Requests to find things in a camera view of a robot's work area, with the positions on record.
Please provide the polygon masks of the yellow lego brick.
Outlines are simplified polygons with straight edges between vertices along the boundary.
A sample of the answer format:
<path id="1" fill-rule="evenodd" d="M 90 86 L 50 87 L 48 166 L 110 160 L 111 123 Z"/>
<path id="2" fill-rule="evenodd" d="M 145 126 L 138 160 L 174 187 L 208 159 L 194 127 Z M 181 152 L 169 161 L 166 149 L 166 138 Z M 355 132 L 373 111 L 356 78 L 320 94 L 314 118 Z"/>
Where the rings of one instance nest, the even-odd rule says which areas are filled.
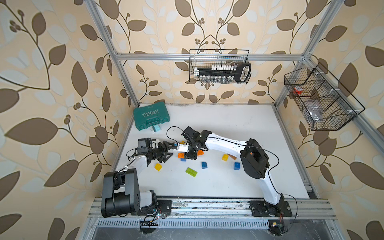
<path id="1" fill-rule="evenodd" d="M 156 163 L 155 165 L 155 169 L 159 172 L 161 169 L 163 168 L 163 166 L 159 163 Z"/>
<path id="2" fill-rule="evenodd" d="M 229 158 L 229 155 L 227 155 L 227 154 L 224 154 L 222 156 L 222 160 L 225 161 L 225 162 L 228 160 L 228 158 Z"/>

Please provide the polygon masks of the lime green lego plate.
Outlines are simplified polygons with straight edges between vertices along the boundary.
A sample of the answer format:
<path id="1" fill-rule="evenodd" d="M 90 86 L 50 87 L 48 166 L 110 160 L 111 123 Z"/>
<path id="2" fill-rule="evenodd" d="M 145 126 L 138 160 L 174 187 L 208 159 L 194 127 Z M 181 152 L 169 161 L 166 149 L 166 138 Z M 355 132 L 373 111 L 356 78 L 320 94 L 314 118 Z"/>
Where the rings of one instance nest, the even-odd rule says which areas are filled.
<path id="1" fill-rule="evenodd" d="M 186 173 L 187 173 L 188 175 L 194 177 L 194 178 L 195 178 L 195 177 L 197 176 L 197 174 L 198 174 L 197 171 L 195 171 L 195 170 L 193 170 L 193 169 L 191 169 L 191 168 L 187 168 L 187 169 L 186 169 Z"/>

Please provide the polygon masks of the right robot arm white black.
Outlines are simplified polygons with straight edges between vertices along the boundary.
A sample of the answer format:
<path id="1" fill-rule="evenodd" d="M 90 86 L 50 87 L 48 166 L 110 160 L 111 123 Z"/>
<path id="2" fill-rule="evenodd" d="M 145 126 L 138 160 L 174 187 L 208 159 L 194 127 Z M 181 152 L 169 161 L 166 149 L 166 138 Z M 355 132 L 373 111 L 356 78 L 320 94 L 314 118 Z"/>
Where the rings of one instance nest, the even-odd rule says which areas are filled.
<path id="1" fill-rule="evenodd" d="M 182 132 L 182 137 L 187 141 L 187 159 L 195 160 L 198 151 L 216 150 L 239 158 L 245 173 L 259 181 L 267 205 L 279 207 L 284 202 L 284 196 L 277 191 L 270 175 L 270 164 L 267 150 L 254 140 L 236 141 L 218 136 L 211 131 L 203 130 L 201 133 L 187 127 Z"/>

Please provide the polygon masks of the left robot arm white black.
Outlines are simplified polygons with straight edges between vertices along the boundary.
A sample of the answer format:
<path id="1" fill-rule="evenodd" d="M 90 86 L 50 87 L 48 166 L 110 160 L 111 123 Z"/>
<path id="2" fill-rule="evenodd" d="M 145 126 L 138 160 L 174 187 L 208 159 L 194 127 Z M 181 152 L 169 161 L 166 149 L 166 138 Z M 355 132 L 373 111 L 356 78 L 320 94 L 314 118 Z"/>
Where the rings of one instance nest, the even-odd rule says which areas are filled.
<path id="1" fill-rule="evenodd" d="M 126 154 L 128 163 L 121 169 L 104 175 L 101 214 L 104 218 L 128 214 L 158 217 L 161 207 L 153 190 L 140 191 L 138 175 L 151 161 L 165 163 L 173 156 L 178 143 L 155 141 L 150 138 L 138 140 L 138 147 Z"/>

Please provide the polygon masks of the blue lego brick right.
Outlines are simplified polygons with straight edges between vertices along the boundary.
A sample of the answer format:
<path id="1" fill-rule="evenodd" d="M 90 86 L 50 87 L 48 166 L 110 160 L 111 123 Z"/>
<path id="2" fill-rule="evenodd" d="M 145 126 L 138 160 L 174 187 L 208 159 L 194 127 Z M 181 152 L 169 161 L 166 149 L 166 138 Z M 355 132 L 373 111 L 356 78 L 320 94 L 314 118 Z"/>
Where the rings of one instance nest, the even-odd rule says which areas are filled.
<path id="1" fill-rule="evenodd" d="M 236 163 L 234 163 L 234 170 L 240 170 L 241 169 L 241 163 L 239 163 L 239 162 L 236 162 Z"/>

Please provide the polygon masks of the green plastic tool case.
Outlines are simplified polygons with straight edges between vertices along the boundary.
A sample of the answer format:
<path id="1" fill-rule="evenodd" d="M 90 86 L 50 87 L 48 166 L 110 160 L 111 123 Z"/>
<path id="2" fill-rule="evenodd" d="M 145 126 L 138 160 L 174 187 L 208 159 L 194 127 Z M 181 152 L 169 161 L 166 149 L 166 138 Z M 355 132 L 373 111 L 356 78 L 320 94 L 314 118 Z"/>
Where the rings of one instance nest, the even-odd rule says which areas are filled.
<path id="1" fill-rule="evenodd" d="M 136 108 L 133 113 L 135 126 L 139 131 L 170 121 L 170 115 L 164 102 Z"/>

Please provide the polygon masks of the black white tool in basket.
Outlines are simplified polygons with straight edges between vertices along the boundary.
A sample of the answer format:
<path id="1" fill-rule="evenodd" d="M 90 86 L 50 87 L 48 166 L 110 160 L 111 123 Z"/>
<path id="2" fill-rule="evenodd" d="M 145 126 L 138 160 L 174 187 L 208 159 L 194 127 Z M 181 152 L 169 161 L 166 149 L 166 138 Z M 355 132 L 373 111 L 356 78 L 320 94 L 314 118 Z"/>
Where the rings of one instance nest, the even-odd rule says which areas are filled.
<path id="1" fill-rule="evenodd" d="M 210 68 L 195 68 L 193 76 L 201 82 L 219 84 L 247 84 L 252 76 L 250 63 L 212 65 Z"/>

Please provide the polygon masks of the red object in basket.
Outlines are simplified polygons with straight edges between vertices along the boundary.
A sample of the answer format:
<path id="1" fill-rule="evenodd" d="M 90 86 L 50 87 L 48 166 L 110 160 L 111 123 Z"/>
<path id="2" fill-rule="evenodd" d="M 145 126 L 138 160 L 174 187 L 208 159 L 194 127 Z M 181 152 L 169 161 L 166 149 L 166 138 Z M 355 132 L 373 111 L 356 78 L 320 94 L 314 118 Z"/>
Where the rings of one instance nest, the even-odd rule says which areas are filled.
<path id="1" fill-rule="evenodd" d="M 301 86 L 295 86 L 293 89 L 293 93 L 297 96 L 303 93 L 304 89 Z"/>

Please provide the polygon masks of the clear plastic bag in basket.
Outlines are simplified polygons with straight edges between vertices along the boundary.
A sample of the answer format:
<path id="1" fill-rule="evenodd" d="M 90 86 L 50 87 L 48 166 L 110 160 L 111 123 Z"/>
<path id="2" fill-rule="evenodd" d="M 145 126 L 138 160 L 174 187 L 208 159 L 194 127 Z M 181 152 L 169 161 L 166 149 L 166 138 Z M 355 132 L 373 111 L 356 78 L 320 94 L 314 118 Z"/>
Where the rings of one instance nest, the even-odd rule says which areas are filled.
<path id="1" fill-rule="evenodd" d="M 304 102 L 306 109 L 308 110 L 311 118 L 314 121 L 321 120 L 323 116 L 323 107 L 319 100 L 309 100 Z"/>

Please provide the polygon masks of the teal USB wall charger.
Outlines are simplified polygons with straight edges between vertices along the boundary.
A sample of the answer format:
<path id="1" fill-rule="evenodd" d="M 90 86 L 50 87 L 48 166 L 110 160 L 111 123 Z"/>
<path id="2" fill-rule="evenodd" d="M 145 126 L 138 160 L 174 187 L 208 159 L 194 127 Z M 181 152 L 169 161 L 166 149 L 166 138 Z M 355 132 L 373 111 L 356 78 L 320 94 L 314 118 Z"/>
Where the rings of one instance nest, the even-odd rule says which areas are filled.
<path id="1" fill-rule="evenodd" d="M 157 133 L 161 130 L 161 127 L 160 127 L 160 125 L 154 125 L 154 126 L 152 126 L 152 130 L 154 133 Z"/>

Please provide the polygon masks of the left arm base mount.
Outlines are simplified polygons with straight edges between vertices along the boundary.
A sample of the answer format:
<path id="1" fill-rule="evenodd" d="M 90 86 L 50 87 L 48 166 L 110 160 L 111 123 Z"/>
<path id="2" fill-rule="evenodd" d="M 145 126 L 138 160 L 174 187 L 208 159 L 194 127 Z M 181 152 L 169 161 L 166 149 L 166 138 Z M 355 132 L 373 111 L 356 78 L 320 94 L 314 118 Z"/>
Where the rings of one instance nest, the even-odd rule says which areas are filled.
<path id="1" fill-rule="evenodd" d="M 158 200 L 156 204 L 143 207 L 136 213 L 131 213 L 132 216 L 160 216 L 166 218 L 171 214 L 172 201 L 171 200 Z"/>

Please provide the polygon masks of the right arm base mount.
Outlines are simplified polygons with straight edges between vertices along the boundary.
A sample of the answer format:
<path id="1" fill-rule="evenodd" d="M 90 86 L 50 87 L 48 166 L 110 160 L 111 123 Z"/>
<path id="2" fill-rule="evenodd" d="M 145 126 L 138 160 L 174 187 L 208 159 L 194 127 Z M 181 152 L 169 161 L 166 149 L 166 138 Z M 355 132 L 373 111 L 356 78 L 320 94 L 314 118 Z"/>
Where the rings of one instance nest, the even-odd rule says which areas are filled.
<path id="1" fill-rule="evenodd" d="M 266 201 L 249 201 L 250 210 L 253 217 L 292 217 L 290 205 L 282 199 L 277 205 L 272 205 Z"/>

